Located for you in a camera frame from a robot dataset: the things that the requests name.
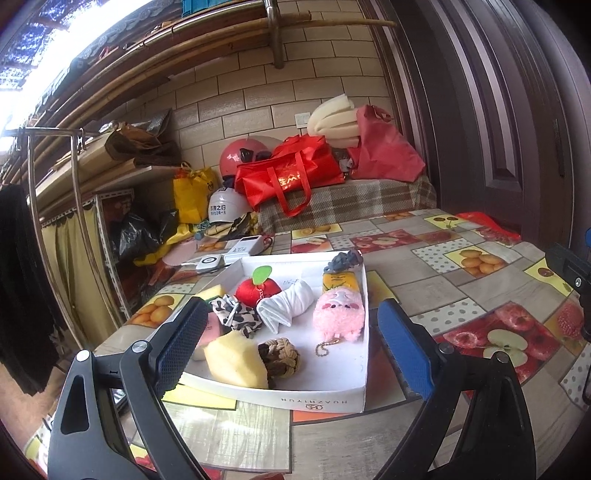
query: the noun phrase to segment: black plastic bag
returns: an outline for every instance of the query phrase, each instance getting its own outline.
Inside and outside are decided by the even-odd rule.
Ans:
[[[143,258],[159,246],[158,235],[145,219],[132,212],[125,215],[119,234],[119,260]]]
[[[164,245],[166,240],[172,237],[178,229],[178,210],[167,210],[160,214],[160,234],[158,239],[160,245]]]

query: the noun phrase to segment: curtain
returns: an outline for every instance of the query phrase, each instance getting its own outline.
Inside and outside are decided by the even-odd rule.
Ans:
[[[100,268],[105,262],[100,246],[96,207],[92,205],[88,210],[85,209],[84,215],[101,280],[111,294],[105,269]],[[68,303],[76,333],[88,348],[94,349],[115,332],[112,318],[118,321],[119,314],[113,295],[109,296],[107,304],[100,295],[86,256],[76,214],[45,227],[43,240],[58,288]]]

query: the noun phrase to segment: metal screw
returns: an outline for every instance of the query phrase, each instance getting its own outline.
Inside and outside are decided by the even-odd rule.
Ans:
[[[501,362],[502,364],[508,364],[509,363],[509,355],[507,355],[505,352],[497,352],[496,353],[496,359]]]
[[[146,350],[148,348],[148,342],[146,342],[145,340],[140,340],[139,342],[135,342],[132,346],[131,349],[135,352],[135,353],[141,353],[144,350]]]
[[[453,350],[453,345],[449,342],[443,342],[439,344],[439,351],[445,355],[451,355]]]
[[[76,360],[79,362],[83,362],[84,360],[88,360],[90,358],[90,352],[88,350],[80,350],[76,354]]]

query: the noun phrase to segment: pink plush toy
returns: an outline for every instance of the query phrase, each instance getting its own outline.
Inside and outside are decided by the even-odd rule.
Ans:
[[[359,338],[365,323],[365,309],[359,292],[347,287],[323,293],[312,317],[312,325],[323,334],[325,342],[344,337],[349,342]]]

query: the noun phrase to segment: red cloth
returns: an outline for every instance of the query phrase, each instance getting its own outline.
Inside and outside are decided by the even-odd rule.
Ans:
[[[468,220],[470,222],[478,223],[479,225],[487,226],[488,228],[493,229],[499,233],[502,233],[509,238],[514,238],[515,240],[521,240],[521,235],[515,232],[510,232],[505,230],[504,228],[500,227],[498,223],[496,223],[491,217],[487,214],[482,212],[465,212],[465,213],[458,213],[456,215],[459,218],[463,218],[464,220]]]
[[[277,197],[283,212],[293,217],[310,203],[313,187],[344,181],[324,137],[296,135],[285,139],[269,160],[239,165],[234,188],[246,195],[254,209],[265,200]],[[290,210],[284,192],[291,190],[304,190],[306,199]]]
[[[361,144],[349,148],[355,180],[415,181],[425,162],[390,121],[386,110],[365,105],[357,110]]]

